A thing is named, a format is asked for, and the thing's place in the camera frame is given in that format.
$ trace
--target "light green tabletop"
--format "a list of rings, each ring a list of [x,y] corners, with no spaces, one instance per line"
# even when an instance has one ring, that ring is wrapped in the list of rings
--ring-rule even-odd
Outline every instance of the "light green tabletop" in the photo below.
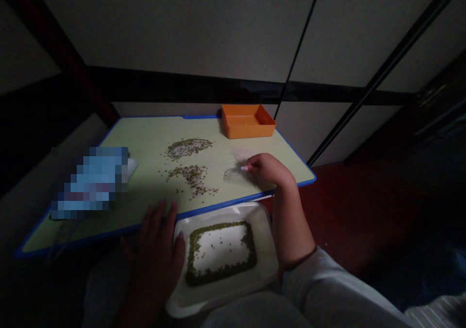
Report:
[[[213,145],[176,162],[164,157],[167,147],[183,138],[207,139]],[[224,173],[237,167],[237,161],[232,155],[234,148],[271,153],[290,169],[300,185],[315,180],[312,171],[276,130],[271,137],[230,140],[224,134],[221,118],[122,118],[111,129],[101,146],[128,147],[130,156],[137,161],[138,167],[128,182],[128,192],[122,194],[116,209],[109,211],[104,218],[82,221],[70,239],[72,243],[109,232],[115,235],[116,230],[123,233],[128,227],[140,224],[147,207],[161,198],[166,198],[169,202],[175,198],[178,214],[185,213],[179,217],[188,217],[252,200],[262,196],[263,191],[272,190],[273,185],[247,187],[224,182]],[[196,164],[208,167],[204,186],[218,188],[216,194],[194,198],[182,176],[173,177],[166,182],[170,170]],[[22,253],[49,248],[62,222],[45,217],[30,235]]]

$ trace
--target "orange container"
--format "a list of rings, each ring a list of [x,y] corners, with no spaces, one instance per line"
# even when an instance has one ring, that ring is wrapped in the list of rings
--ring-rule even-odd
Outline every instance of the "orange container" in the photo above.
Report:
[[[272,136],[277,125],[262,105],[222,105],[222,120],[229,139]]]

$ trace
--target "hand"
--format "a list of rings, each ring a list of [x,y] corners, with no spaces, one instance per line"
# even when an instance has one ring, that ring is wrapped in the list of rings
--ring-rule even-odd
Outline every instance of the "hand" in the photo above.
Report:
[[[245,170],[277,186],[296,184],[288,168],[269,153],[259,153],[249,158]]]
[[[163,226],[164,202],[149,207],[141,225],[137,251],[125,238],[123,253],[133,267],[127,292],[115,326],[143,327],[150,324],[175,289],[184,263],[186,244],[180,233],[172,248],[177,206],[173,201]]]

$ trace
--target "finger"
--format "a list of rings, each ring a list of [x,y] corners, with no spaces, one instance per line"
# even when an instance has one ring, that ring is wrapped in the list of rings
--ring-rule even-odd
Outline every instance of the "finger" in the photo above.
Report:
[[[160,232],[160,224],[162,223],[162,216],[164,215],[165,200],[159,200],[157,210],[154,212],[152,220],[150,221],[150,229],[148,231],[148,242],[155,242]]]
[[[241,170],[243,171],[251,171],[252,169],[252,165],[251,164],[247,164],[247,165],[244,165],[241,167]]]
[[[176,219],[176,212],[178,211],[178,206],[176,204],[176,200],[173,200],[171,203],[170,211],[165,218],[164,228],[162,230],[161,237],[164,238],[165,241],[171,243],[171,237],[173,236],[173,229],[175,228],[175,219]]]
[[[251,169],[248,170],[251,174],[260,175],[261,168],[257,165],[251,166]]]
[[[173,258],[171,261],[173,276],[176,279],[180,278],[181,271],[183,270],[184,256],[186,253],[186,242],[184,241],[184,235],[182,232],[178,235],[173,248]]]
[[[150,219],[152,218],[153,212],[154,212],[154,207],[152,205],[149,205],[149,208],[147,209],[147,213],[144,216],[144,220],[142,220],[141,230],[139,232],[139,237],[137,240],[138,246],[141,246],[147,240],[147,232],[149,231]]]
[[[254,155],[248,158],[248,165],[258,165],[261,159],[261,154]]]
[[[133,248],[131,247],[130,243],[126,239],[126,237],[120,237],[120,246],[121,250],[123,251],[123,255],[126,261],[132,265],[134,260],[136,259],[136,253],[134,252]]]

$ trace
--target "wooden floor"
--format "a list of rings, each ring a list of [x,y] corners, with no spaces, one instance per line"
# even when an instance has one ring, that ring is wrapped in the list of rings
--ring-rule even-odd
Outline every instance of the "wooden floor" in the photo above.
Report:
[[[432,185],[409,165],[376,162],[314,168],[317,181],[300,188],[316,243],[354,275],[376,280],[444,220]],[[272,198],[263,200],[271,211]]]

